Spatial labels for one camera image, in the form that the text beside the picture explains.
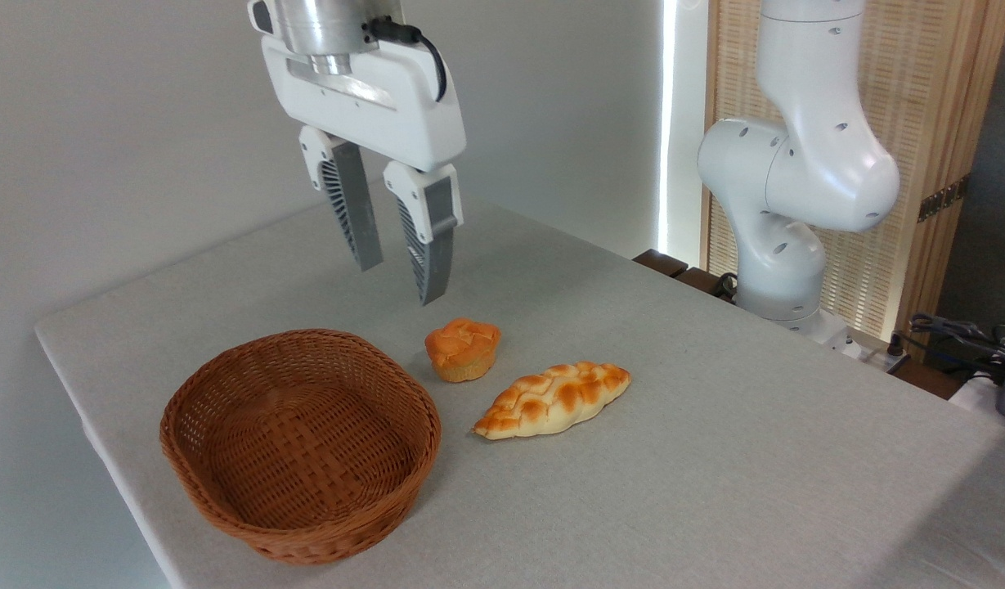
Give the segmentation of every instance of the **bread roll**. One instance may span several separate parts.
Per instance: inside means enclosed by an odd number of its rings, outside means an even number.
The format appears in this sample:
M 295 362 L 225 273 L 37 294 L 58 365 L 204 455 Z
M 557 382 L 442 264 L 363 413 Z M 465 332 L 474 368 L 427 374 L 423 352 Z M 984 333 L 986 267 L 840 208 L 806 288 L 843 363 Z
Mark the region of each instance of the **bread roll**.
M 457 318 L 426 336 L 426 354 L 442 380 L 461 383 L 487 373 L 501 338 L 498 328 L 489 323 Z
M 629 387 L 632 376 L 613 364 L 579 362 L 518 378 L 494 399 L 472 431 L 489 440 L 559 433 L 585 421 Z

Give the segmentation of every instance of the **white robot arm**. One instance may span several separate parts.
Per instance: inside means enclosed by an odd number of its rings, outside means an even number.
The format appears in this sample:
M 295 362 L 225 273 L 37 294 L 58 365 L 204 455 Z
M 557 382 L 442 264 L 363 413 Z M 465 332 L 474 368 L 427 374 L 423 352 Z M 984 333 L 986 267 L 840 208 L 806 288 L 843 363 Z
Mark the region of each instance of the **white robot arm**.
M 846 325 L 819 307 L 826 253 L 805 223 L 868 230 L 898 190 L 897 165 L 858 101 L 864 4 L 762 0 L 757 81 L 785 125 L 720 121 L 699 149 L 699 175 L 739 247 L 735 302 L 841 351 Z
M 450 72 L 398 0 L 251 0 L 277 101 L 305 124 L 300 148 L 316 190 L 331 199 L 361 269 L 382 261 L 358 146 L 391 158 L 383 176 L 397 195 L 423 305 L 450 274 L 462 223 L 449 162 L 465 149 Z

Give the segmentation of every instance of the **brown basket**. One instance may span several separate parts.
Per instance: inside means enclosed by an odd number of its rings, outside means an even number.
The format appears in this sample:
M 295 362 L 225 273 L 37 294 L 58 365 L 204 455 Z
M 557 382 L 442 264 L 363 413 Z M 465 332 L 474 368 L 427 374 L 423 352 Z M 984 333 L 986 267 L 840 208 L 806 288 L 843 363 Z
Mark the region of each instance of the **brown basket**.
M 411 510 L 440 442 L 426 390 L 350 333 L 278 333 L 178 389 L 161 446 L 193 504 L 267 558 L 345 559 Z

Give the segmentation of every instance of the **muffin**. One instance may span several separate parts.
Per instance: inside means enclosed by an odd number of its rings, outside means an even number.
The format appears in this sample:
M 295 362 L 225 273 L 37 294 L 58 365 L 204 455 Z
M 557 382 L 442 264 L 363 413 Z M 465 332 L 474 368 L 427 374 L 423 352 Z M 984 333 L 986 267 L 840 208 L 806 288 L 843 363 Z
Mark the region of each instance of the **muffin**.
M 457 318 L 426 336 L 426 354 L 442 380 L 461 383 L 480 378 L 494 365 L 494 348 L 501 336 L 489 323 Z

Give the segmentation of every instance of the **fake bread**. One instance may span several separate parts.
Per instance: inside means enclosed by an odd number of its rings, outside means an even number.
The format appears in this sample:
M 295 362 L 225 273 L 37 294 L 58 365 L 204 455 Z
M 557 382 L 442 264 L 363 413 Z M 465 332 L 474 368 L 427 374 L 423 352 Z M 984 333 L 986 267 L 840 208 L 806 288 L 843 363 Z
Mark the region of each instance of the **fake bread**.
M 579 362 L 518 378 L 472 426 L 489 440 L 559 433 L 585 421 L 629 387 L 632 376 L 613 364 Z
M 487 373 L 502 333 L 489 323 L 457 318 L 426 336 L 426 354 L 442 380 L 461 383 Z

